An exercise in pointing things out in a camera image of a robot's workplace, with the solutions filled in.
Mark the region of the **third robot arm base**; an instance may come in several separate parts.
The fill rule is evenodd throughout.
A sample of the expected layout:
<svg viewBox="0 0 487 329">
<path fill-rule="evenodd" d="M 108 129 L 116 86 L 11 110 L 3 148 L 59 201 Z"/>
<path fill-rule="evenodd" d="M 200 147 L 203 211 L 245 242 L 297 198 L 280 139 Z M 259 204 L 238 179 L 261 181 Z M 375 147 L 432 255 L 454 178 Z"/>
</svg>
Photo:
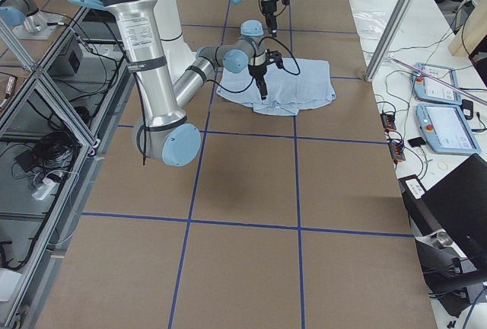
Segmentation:
<svg viewBox="0 0 487 329">
<path fill-rule="evenodd" d="M 63 16 L 41 11 L 34 0 L 1 0 L 1 19 L 18 38 L 40 40 L 63 22 Z"/>
</svg>

